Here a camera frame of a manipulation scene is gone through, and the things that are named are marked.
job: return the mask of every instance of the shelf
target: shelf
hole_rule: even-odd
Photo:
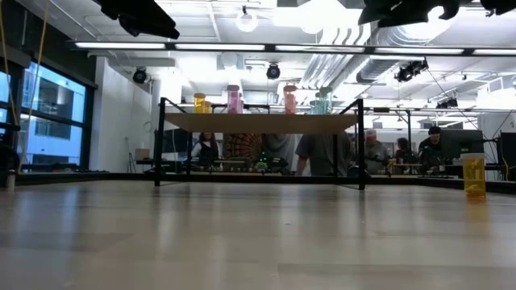
[[[257,134],[336,134],[357,122],[351,114],[183,114],[167,113],[165,120],[189,132]]]

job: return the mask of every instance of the woman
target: woman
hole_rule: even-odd
[[[394,158],[396,158],[397,164],[407,164],[410,162],[409,140],[406,138],[399,138],[397,140],[397,150]]]
[[[199,164],[207,166],[220,157],[219,152],[217,141],[215,141],[215,134],[201,133],[199,135],[199,142],[192,150],[192,157],[199,157]]]

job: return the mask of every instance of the person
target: person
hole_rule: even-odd
[[[193,147],[192,157],[199,157],[199,164],[208,166],[221,157],[220,152],[215,134],[201,133],[199,142]]]
[[[422,173],[443,164],[441,147],[441,128],[433,126],[428,130],[429,137],[419,144],[418,157]]]
[[[410,149],[409,149],[409,140],[406,138],[399,138],[396,141],[397,150],[396,154],[394,154],[394,158],[396,159],[397,164],[409,163],[410,162]]]
[[[338,176],[347,175],[347,167],[351,157],[351,142],[346,132],[337,137]],[[310,161],[312,176],[332,176],[333,172],[333,135],[304,134],[296,148],[299,155],[296,175],[301,176],[306,161]]]
[[[377,140],[377,131],[368,129],[365,132],[365,164],[369,174],[378,174],[385,169],[388,163],[389,153],[387,148]]]

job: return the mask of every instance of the man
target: man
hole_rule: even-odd
[[[378,174],[385,169],[385,164],[389,159],[387,148],[377,140],[377,131],[368,129],[365,132],[365,164],[369,174]]]
[[[441,128],[433,126],[428,130],[429,137],[419,144],[419,163],[421,172],[436,168],[443,164],[443,149],[441,147]]]
[[[338,176],[346,176],[351,154],[351,142],[346,132],[338,135],[337,144]],[[302,176],[307,160],[310,161],[312,176],[333,175],[333,135],[303,135],[296,154],[299,155],[297,176]]]

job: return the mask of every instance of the wooden floor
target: wooden floor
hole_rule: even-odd
[[[516,198],[410,186],[103,181],[0,193],[0,289],[516,285]]]

